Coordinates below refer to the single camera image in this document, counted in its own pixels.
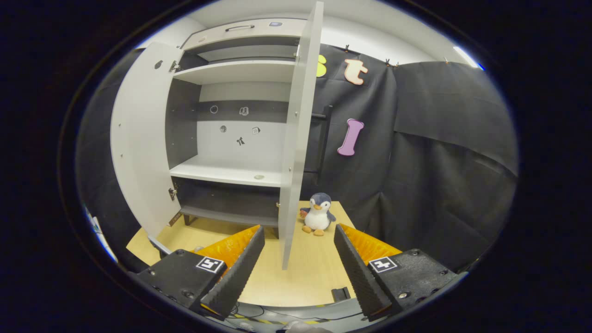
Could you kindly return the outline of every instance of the open cabinet door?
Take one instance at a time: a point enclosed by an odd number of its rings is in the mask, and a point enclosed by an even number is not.
[[[279,244],[282,255],[282,269],[288,269],[294,225],[298,214],[300,187],[304,172],[304,160],[313,111],[314,86],[318,52],[321,43],[323,25],[323,3],[317,1],[304,26],[288,106],[286,137],[282,151],[282,181],[279,207]]]
[[[123,79],[111,116],[111,157],[127,205],[150,236],[180,211],[165,146],[166,100],[183,51],[152,43]]]

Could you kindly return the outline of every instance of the light wood tabletop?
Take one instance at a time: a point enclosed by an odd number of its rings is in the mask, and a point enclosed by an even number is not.
[[[300,201],[300,207],[309,207],[308,201]],[[333,303],[331,289],[347,287],[352,298],[353,287],[333,243],[336,223],[353,227],[352,222],[338,201],[333,201],[330,211],[336,222],[325,230],[323,236],[302,231],[304,220],[295,218],[292,252],[287,270],[282,270],[279,239],[272,228],[265,228],[265,246],[251,272],[249,281],[239,297],[240,302],[264,306],[312,306]],[[193,250],[196,246],[208,246],[248,226],[199,218],[186,226],[179,219],[173,226],[162,230],[157,240],[171,250]],[[148,265],[160,260],[144,229],[140,229],[127,245],[127,249]]]

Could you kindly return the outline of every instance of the black fabric backdrop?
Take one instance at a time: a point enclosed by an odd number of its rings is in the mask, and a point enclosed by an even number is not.
[[[516,187],[510,113],[480,69],[427,62],[386,66],[321,45],[327,73],[317,78],[313,113],[333,105],[323,172],[305,174],[301,199],[322,191],[341,202],[357,229],[400,250],[420,248],[453,270],[476,260],[504,225]],[[132,271],[146,265],[126,250],[140,225],[127,207],[111,161],[109,129],[117,90],[139,52],[105,79],[81,124],[81,198]],[[345,79],[345,59],[363,61],[362,85]],[[347,120],[360,132],[353,156],[337,149]],[[306,166],[315,168],[321,126],[311,124]]]

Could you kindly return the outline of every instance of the penguin plush toy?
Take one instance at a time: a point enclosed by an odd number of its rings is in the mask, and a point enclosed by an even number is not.
[[[302,230],[307,233],[314,230],[315,236],[323,236],[329,224],[337,220],[329,212],[329,207],[331,207],[331,197],[327,193],[313,195],[310,198],[310,208],[300,209],[300,216],[304,217]]]

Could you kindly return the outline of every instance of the white cabinet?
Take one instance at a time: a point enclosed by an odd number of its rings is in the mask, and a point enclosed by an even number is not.
[[[115,99],[111,151],[148,235],[179,212],[273,226],[287,269],[322,18],[317,2],[308,20],[226,24],[139,56]]]

